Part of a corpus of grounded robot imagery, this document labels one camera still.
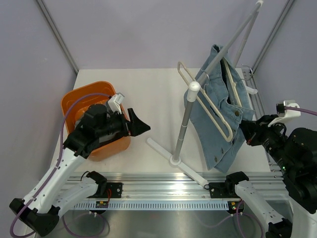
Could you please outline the cream hanger of denim skirt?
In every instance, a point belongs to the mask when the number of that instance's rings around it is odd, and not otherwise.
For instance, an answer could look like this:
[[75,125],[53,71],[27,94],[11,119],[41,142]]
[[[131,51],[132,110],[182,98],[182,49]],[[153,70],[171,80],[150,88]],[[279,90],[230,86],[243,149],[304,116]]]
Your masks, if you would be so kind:
[[246,87],[236,69],[226,58],[222,58],[220,64],[224,71],[224,82],[227,85],[231,104],[242,108],[249,107],[249,94],[255,95],[258,90]]

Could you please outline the light blue denim skirt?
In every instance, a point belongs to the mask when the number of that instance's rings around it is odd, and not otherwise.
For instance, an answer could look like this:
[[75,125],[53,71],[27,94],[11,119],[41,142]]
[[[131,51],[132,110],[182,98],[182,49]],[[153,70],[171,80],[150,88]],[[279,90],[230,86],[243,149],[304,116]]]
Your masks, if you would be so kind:
[[209,73],[202,90],[190,121],[198,134],[207,169],[226,173],[245,141],[240,123],[252,120],[255,112],[250,105],[242,108],[231,104],[220,62]]

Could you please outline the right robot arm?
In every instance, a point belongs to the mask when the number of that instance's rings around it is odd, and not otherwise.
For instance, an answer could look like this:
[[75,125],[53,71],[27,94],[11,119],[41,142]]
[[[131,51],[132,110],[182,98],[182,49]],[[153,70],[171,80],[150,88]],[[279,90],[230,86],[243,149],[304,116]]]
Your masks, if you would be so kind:
[[299,127],[287,136],[277,115],[243,120],[240,129],[250,146],[262,146],[279,166],[292,205],[293,218],[276,212],[243,172],[226,176],[225,192],[238,196],[252,210],[265,238],[317,236],[317,133]]

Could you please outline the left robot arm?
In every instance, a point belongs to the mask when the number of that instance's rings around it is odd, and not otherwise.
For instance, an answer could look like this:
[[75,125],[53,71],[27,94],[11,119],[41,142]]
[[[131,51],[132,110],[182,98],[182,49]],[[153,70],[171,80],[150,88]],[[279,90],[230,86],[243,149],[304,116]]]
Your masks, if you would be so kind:
[[54,230],[60,218],[76,204],[89,197],[107,194],[107,179],[96,171],[61,192],[70,175],[86,161],[90,154],[104,146],[108,138],[138,136],[151,128],[141,121],[132,108],[129,119],[123,113],[110,113],[103,104],[88,107],[76,128],[62,144],[56,165],[49,168],[39,183],[23,198],[15,198],[9,207],[15,219],[41,237]]

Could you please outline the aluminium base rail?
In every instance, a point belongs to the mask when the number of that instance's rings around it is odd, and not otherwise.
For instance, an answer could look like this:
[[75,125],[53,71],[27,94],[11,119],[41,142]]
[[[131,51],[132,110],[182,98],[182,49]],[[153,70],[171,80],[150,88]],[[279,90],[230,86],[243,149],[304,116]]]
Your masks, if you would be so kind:
[[[264,198],[288,195],[281,172],[246,172]],[[183,173],[102,173],[110,182],[123,183],[122,200],[208,200],[210,192]]]

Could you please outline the left aluminium frame post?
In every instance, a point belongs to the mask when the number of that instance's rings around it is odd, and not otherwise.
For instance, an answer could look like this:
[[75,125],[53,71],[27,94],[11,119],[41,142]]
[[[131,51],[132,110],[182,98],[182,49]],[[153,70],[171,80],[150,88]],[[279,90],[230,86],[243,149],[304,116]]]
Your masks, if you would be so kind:
[[70,67],[74,71],[74,73],[77,75],[79,72],[79,67],[77,63],[75,62],[74,57],[72,56],[69,48],[67,47],[54,19],[52,14],[50,13],[46,3],[44,0],[35,0],[35,4],[37,5],[40,13],[42,14],[45,22],[47,23],[50,31],[52,32],[57,44],[59,45],[62,53],[64,54],[67,62],[69,63]]

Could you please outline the aluminium frame post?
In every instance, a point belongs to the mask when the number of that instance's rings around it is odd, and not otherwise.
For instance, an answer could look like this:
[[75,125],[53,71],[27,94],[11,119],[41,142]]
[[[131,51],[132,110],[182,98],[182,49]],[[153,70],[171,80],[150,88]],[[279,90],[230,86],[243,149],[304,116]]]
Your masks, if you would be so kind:
[[59,45],[62,53],[64,54],[67,62],[69,63],[70,67],[74,71],[74,73],[77,75],[79,72],[79,67],[77,63],[75,62],[74,57],[72,56],[69,48],[67,47],[54,19],[52,14],[50,13],[46,3],[44,0],[35,0],[35,4],[37,5],[40,13],[42,14],[45,22],[47,23],[50,31],[52,32],[57,44]]
[[274,38],[276,37],[278,31],[281,29],[284,21],[286,20],[288,14],[290,13],[291,9],[293,8],[293,5],[296,3],[296,0],[287,0],[281,13],[279,14],[275,24],[273,25],[268,37],[265,40],[264,45],[262,46],[253,66],[252,66],[252,72],[255,73],[260,65],[260,63],[263,61],[267,51],[269,50],[270,45],[273,43]]

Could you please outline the right aluminium frame post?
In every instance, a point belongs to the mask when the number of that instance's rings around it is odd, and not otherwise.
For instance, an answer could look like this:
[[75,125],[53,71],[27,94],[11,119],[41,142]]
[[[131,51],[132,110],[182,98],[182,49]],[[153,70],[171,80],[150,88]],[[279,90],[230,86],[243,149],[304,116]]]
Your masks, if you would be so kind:
[[288,14],[290,13],[291,9],[293,8],[293,5],[296,3],[296,0],[287,0],[281,13],[279,14],[275,24],[273,25],[268,37],[265,40],[264,45],[262,46],[253,66],[252,66],[252,72],[255,73],[260,65],[260,63],[263,61],[267,51],[269,50],[270,45],[273,43],[274,38],[276,37],[278,31],[281,29],[284,21],[286,20]]

